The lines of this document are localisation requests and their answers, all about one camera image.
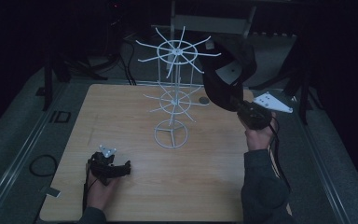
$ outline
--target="sleeve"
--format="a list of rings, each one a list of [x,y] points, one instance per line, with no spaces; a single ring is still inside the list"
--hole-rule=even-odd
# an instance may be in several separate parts
[[[105,224],[106,217],[103,211],[94,207],[87,207],[77,224]]]
[[[272,170],[266,149],[244,154],[245,178],[241,191],[244,224],[292,224],[286,210],[289,189]]]

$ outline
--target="wire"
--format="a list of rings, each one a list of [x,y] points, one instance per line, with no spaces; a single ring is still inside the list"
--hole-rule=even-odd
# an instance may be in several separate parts
[[[287,178],[283,172],[283,169],[281,167],[281,163],[279,161],[279,144],[280,144],[280,142],[279,142],[279,137],[278,137],[278,131],[280,129],[280,125],[279,125],[279,122],[277,119],[275,119],[275,121],[277,124],[276,130],[274,129],[274,127],[272,127],[271,124],[269,125],[269,128],[271,129],[272,133],[274,134],[274,138],[271,141],[271,144],[274,144],[274,148],[271,151],[272,151],[272,155],[273,155],[276,167],[273,166],[273,169],[277,173],[278,177],[285,182],[287,188],[289,188],[289,192],[291,192],[292,188],[290,187],[289,181],[287,180]]]
[[[128,61],[127,64],[125,63],[124,58],[122,57],[121,54],[119,55],[119,59],[120,59],[121,63],[122,63],[123,66],[124,66],[124,68],[123,68],[123,69],[124,69],[124,73],[125,73],[125,75],[126,75],[126,77],[127,77],[127,80],[129,81],[130,85],[136,86],[136,81],[135,81],[135,79],[133,78],[133,76],[132,76],[132,74],[131,74],[131,70],[130,70],[132,57],[133,57],[133,54],[134,54],[134,52],[135,52],[135,47],[133,46],[133,44],[132,44],[130,41],[127,41],[127,40],[123,39],[123,42],[126,43],[126,44],[128,44],[128,45],[130,45],[132,51],[131,51],[131,55],[130,55],[130,58],[129,58],[129,61]]]
[[[90,191],[91,187],[95,184],[95,182],[97,182],[98,178],[96,178],[94,181],[92,181],[91,185],[89,186],[89,188],[87,189],[87,192]]]
[[[53,160],[54,162],[54,171],[52,173],[49,173],[49,174],[45,174],[45,175],[41,175],[41,174],[38,174],[37,172],[34,171],[34,163],[37,162],[38,160],[42,159],[42,158],[50,158]],[[46,177],[46,176],[51,176],[51,175],[55,175],[56,171],[57,171],[57,168],[58,168],[58,163],[56,161],[56,159],[53,157],[53,156],[50,156],[48,154],[45,154],[45,155],[41,155],[41,156],[38,156],[36,157],[35,159],[33,159],[28,167],[29,171],[31,172],[31,174],[33,175],[36,175],[36,176],[41,176],[41,177]]]

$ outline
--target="human hand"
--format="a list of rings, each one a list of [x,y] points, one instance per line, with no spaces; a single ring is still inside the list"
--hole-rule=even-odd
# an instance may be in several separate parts
[[[100,210],[104,210],[107,204],[112,200],[115,194],[120,177],[113,178],[105,186],[100,180],[92,174],[92,171],[88,169],[89,182],[88,182],[88,195],[87,195],[87,207],[94,207]]]
[[[275,117],[276,114],[272,113],[272,121],[271,126],[273,129],[276,127]],[[258,149],[266,149],[269,147],[269,143],[271,142],[271,138],[273,135],[272,130],[270,127],[266,127],[262,130],[251,130],[246,124],[241,120],[243,127],[245,127],[245,135],[246,135],[246,142],[248,145],[249,151],[258,150]]]

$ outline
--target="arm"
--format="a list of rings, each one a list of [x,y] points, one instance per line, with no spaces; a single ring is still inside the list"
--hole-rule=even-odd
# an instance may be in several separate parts
[[[287,213],[289,189],[272,170],[267,148],[272,138],[270,127],[255,131],[245,127],[249,152],[244,154],[245,178],[241,191],[243,221],[252,224],[296,223]],[[271,127],[275,128],[274,119]]]
[[[109,184],[105,186],[90,170],[87,172],[89,173],[87,178],[87,207],[82,218],[77,223],[104,224],[106,223],[106,217],[103,210],[112,200],[120,178],[110,180]]]

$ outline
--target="wooden tabletop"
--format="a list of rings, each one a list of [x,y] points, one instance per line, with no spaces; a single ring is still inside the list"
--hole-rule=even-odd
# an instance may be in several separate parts
[[[194,89],[182,89],[190,92]],[[242,221],[241,187],[244,128],[236,113],[209,103],[192,105],[175,118],[188,129],[186,143],[168,149],[155,140],[155,128],[170,114],[160,107],[159,86],[99,85],[89,88],[40,218],[76,221],[82,215],[85,164],[98,146],[116,148],[115,165],[131,161],[105,210],[109,221]],[[253,95],[244,91],[244,99]],[[206,96],[200,89],[193,103]]]

